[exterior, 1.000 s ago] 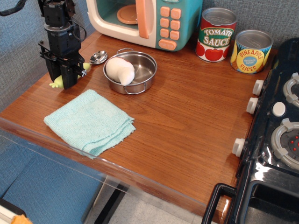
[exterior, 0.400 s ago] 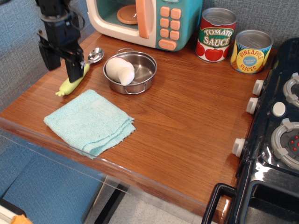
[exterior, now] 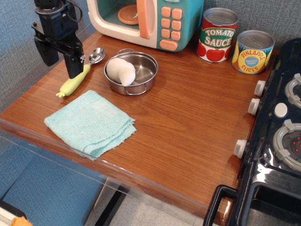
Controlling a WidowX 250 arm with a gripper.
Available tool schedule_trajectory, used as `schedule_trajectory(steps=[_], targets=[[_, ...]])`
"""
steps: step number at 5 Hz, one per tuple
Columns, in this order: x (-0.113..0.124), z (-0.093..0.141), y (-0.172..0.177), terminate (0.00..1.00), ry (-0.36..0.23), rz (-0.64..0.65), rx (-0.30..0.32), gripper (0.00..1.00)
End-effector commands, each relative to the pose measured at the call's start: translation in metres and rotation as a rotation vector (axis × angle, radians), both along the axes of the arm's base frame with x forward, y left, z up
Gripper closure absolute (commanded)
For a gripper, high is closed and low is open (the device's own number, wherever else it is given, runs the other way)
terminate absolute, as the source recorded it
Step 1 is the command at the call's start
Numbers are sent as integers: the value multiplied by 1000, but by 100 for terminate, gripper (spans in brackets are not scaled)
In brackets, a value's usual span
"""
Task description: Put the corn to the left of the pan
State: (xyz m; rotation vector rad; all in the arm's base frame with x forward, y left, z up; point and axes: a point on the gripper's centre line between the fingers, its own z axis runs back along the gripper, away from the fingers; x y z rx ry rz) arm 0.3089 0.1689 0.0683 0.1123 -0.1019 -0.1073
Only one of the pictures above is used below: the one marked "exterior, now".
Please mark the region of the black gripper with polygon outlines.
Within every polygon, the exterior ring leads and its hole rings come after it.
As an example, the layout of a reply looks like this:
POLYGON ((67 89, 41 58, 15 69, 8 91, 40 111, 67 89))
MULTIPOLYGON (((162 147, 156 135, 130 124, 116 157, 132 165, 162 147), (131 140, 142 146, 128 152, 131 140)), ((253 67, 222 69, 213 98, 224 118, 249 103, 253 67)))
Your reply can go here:
POLYGON ((37 50, 47 66, 59 61, 62 53, 70 79, 83 72, 84 53, 82 42, 76 36, 78 23, 75 7, 35 7, 40 22, 34 22, 34 41, 37 50))

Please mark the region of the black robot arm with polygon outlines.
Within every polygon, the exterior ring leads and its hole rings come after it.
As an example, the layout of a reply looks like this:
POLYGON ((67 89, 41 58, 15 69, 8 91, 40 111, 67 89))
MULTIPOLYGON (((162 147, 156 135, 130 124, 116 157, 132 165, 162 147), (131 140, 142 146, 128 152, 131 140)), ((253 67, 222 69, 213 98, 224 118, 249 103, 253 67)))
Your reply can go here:
POLYGON ((83 13, 71 0, 36 0, 35 13, 40 22, 34 22, 34 41, 37 50, 47 66, 59 60, 62 53, 70 79, 83 72, 85 55, 82 42, 76 32, 83 13))

